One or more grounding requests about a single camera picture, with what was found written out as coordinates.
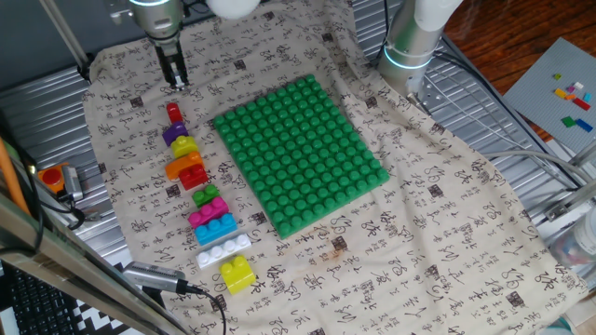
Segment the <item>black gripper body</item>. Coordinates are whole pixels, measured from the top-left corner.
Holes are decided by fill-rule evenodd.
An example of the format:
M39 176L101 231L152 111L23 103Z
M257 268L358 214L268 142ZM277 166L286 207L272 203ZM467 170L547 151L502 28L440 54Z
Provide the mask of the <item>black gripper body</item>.
M173 76L172 64L175 61L183 60L183 52L180 42L174 39L155 40L155 47L163 75L170 74Z

